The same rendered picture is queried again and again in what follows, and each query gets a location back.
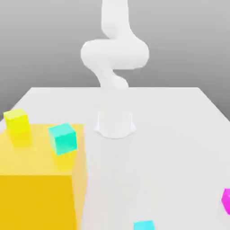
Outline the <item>small teal cube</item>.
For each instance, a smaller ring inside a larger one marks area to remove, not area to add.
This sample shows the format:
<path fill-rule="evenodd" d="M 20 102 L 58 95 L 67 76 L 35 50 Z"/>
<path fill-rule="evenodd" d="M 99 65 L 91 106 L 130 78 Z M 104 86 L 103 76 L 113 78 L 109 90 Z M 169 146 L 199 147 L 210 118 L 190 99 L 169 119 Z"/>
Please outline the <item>small teal cube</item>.
<path fill-rule="evenodd" d="M 57 156 L 77 150 L 76 132 L 69 123 L 48 128 L 50 145 Z"/>

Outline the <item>small yellow cube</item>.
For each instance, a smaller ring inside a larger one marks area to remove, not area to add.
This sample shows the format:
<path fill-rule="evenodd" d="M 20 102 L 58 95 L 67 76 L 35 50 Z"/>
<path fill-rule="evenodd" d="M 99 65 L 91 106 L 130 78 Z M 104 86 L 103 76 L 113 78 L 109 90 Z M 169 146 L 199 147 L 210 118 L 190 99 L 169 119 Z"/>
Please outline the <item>small yellow cube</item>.
<path fill-rule="evenodd" d="M 23 146 L 31 141 L 31 128 L 27 113 L 14 109 L 3 113 L 6 127 L 14 145 Z"/>

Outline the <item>small cyan cube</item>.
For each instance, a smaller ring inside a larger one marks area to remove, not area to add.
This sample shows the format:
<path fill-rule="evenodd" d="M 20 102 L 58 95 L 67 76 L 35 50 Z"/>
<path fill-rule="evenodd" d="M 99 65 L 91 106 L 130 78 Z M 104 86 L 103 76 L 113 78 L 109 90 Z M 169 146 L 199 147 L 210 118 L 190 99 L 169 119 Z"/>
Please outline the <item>small cyan cube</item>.
<path fill-rule="evenodd" d="M 133 230 L 156 230 L 152 220 L 137 221 L 133 225 Z"/>

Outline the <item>small magenta cube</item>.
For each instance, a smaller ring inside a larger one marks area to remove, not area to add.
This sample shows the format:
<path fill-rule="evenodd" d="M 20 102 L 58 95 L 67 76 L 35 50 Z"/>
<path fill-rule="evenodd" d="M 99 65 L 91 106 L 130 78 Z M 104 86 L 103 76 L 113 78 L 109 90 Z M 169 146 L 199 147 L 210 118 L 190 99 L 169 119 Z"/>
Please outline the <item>small magenta cube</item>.
<path fill-rule="evenodd" d="M 230 188 L 225 188 L 222 194 L 221 202 L 228 215 L 230 215 Z"/>

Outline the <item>large yellow box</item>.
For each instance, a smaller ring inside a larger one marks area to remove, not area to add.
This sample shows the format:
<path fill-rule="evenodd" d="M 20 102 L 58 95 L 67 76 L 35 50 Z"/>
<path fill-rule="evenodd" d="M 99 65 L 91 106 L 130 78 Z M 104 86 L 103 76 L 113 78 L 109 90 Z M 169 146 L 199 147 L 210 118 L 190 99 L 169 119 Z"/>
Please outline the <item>large yellow box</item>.
<path fill-rule="evenodd" d="M 87 187 L 84 127 L 74 124 L 77 149 L 56 155 L 48 124 L 27 139 L 0 132 L 0 230 L 80 230 Z"/>

